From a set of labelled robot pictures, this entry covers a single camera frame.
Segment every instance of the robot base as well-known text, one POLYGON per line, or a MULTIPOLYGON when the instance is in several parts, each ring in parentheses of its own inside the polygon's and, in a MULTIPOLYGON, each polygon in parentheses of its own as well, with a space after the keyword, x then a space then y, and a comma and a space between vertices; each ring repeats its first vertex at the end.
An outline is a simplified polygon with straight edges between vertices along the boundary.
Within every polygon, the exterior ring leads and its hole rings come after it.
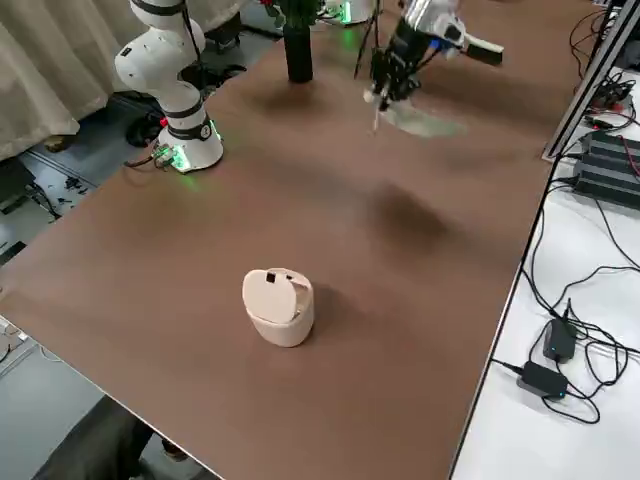
POLYGON ((328 12, 335 18, 325 20, 333 25, 356 25, 369 20, 373 14, 373 0, 347 0, 329 8, 328 12))
POLYGON ((158 149, 173 151, 171 166, 180 173, 201 170, 218 163, 222 158, 222 139, 211 122, 212 134, 206 140, 181 140, 169 133, 167 127, 158 135, 158 149))

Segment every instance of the metal frame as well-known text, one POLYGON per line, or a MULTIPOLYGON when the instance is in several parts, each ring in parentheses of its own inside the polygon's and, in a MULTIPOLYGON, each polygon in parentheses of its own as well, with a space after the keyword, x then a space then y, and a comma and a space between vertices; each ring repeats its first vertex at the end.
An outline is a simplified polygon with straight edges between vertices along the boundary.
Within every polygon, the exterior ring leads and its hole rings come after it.
POLYGON ((560 125, 547 143, 542 154, 545 160, 553 161, 564 151, 571 135, 578 126, 596 88, 611 70, 613 62, 633 31, 640 18, 640 0, 627 0, 616 22, 602 43, 600 50, 591 61, 582 83, 578 87, 569 108, 564 113, 560 125))

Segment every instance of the robotic arm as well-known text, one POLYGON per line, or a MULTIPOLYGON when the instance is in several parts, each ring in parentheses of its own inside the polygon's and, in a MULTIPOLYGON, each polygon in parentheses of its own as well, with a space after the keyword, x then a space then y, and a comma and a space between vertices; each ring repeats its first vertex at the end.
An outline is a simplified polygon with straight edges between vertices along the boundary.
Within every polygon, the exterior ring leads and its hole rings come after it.
POLYGON ((457 0, 411 0, 386 50, 373 55, 369 99, 379 99, 380 111, 408 98, 420 86, 415 74, 438 53, 451 58, 461 51, 485 63, 502 63, 504 48, 469 35, 457 5, 457 0))
POLYGON ((130 0, 149 30, 118 53, 116 71, 132 90, 154 96, 167 117, 153 156, 178 171, 206 168, 222 157, 222 142, 197 88, 178 73, 200 56, 205 37, 186 0, 130 0))

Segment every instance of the curtain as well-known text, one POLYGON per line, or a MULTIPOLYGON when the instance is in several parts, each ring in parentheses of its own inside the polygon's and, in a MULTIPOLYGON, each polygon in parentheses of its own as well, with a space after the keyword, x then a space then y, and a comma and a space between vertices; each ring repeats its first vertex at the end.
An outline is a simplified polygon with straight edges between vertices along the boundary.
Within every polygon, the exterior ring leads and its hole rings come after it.
MULTIPOLYGON (((247 0, 188 0, 203 30, 247 0)), ((0 160, 78 120, 126 87, 113 59, 145 30, 129 0, 0 0, 0 160)))

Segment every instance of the electronic device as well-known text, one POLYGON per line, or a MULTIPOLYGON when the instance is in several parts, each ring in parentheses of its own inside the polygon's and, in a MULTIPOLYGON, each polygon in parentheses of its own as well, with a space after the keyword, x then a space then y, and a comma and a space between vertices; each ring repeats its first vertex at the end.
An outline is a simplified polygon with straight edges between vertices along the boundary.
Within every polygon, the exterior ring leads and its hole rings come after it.
POLYGON ((373 14, 374 0, 327 0, 328 23, 355 25, 366 22, 373 14))
POLYGON ((216 164, 221 137, 200 91, 178 80, 205 48, 202 29, 189 18, 186 0, 130 0, 130 6, 149 29, 118 53, 115 66, 129 88, 155 97, 166 116, 152 155, 182 173, 216 164))
POLYGON ((528 361, 518 378, 519 387, 540 397, 562 399, 567 394, 567 377, 549 368, 528 361))
POLYGON ((574 165, 574 191, 640 209, 640 142, 604 132, 582 141, 574 165))
POLYGON ((456 14, 457 7, 457 0, 409 2, 387 48, 373 54, 373 85, 365 98, 377 100, 379 111, 385 111, 389 102, 408 98, 420 86, 416 73, 439 53, 451 58, 463 52, 491 65, 502 63, 504 47, 470 35, 456 14))
POLYGON ((552 319, 544 336, 544 356, 554 362, 567 362, 575 351, 576 327, 563 319, 552 319))

